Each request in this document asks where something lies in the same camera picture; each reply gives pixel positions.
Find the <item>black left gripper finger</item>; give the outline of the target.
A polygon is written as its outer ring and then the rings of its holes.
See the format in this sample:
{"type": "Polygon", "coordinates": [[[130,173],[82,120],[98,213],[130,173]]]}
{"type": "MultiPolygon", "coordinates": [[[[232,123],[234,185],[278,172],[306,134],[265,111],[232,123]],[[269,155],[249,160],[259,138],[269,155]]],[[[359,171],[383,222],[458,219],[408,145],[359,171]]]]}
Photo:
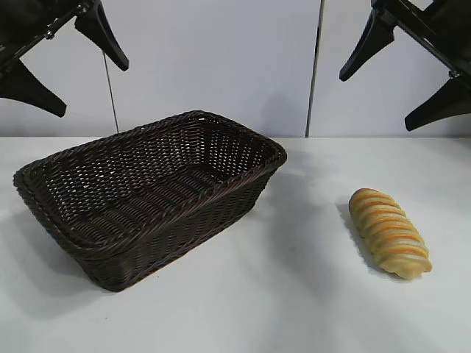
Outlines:
{"type": "Polygon", "coordinates": [[[1,97],[32,105],[60,118],[67,108],[20,60],[1,71],[1,97]]]}
{"type": "Polygon", "coordinates": [[[129,69],[130,61],[116,40],[101,1],[81,1],[75,28],[96,44],[122,71],[129,69]]]}

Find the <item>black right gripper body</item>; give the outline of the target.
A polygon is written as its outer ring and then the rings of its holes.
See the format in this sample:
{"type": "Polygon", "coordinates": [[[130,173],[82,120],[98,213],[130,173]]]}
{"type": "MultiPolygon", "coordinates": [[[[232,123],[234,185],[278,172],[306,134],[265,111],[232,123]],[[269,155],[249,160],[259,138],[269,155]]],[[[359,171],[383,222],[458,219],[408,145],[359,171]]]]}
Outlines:
{"type": "Polygon", "coordinates": [[[421,10],[411,1],[372,1],[372,9],[392,18],[415,41],[470,87],[470,2],[432,1],[421,10]]]}

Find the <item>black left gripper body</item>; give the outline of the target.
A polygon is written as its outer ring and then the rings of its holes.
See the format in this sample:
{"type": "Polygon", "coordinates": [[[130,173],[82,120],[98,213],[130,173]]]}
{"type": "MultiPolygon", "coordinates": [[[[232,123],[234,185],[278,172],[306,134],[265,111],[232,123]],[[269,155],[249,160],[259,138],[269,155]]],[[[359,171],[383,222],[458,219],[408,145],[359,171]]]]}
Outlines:
{"type": "Polygon", "coordinates": [[[54,37],[90,7],[89,1],[2,1],[1,75],[42,39],[54,37]]]}

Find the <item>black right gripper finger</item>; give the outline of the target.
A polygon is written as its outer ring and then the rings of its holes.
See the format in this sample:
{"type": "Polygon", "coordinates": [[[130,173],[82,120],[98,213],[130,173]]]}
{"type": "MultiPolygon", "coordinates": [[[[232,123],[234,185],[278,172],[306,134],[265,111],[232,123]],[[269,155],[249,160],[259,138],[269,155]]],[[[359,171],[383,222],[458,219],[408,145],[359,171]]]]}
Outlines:
{"type": "Polygon", "coordinates": [[[347,81],[366,61],[392,43],[396,25],[387,11],[373,8],[357,45],[339,72],[339,79],[347,81]]]}
{"type": "Polygon", "coordinates": [[[405,126],[410,132],[436,121],[465,114],[470,114],[470,81],[452,78],[405,117],[405,126]]]}

